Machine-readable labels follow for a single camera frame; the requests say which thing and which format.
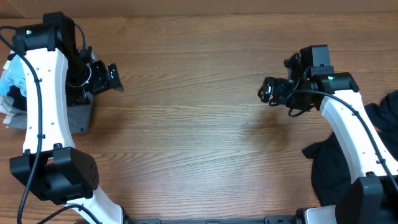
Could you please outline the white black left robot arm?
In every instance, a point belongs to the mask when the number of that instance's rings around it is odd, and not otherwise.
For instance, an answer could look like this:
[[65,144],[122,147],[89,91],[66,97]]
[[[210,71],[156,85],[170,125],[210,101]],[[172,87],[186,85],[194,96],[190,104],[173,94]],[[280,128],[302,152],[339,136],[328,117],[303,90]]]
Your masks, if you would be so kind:
[[115,64],[94,61],[78,50],[73,21],[18,27],[9,44],[21,59],[27,87],[23,155],[10,160],[11,174],[26,194],[75,210],[88,223],[129,223],[125,210],[99,185],[95,159],[75,147],[67,108],[94,95],[122,91]]

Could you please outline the light blue t-shirt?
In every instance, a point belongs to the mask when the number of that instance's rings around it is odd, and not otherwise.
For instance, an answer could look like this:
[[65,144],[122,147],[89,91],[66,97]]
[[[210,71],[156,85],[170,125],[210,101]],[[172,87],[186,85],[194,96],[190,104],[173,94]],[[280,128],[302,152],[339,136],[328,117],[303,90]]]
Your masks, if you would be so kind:
[[12,86],[15,86],[22,96],[27,96],[25,73],[21,58],[18,55],[12,60],[8,60],[3,66],[1,75],[1,96],[6,96]]

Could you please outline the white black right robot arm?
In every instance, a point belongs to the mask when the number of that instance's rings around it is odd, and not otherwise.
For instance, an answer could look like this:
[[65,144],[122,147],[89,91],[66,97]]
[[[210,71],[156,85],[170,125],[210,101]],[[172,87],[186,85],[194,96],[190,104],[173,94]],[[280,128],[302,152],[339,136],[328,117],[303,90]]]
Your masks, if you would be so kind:
[[258,96],[270,106],[320,111],[349,169],[351,186],[339,202],[303,208],[293,223],[397,223],[397,160],[371,124],[349,73],[267,77]]

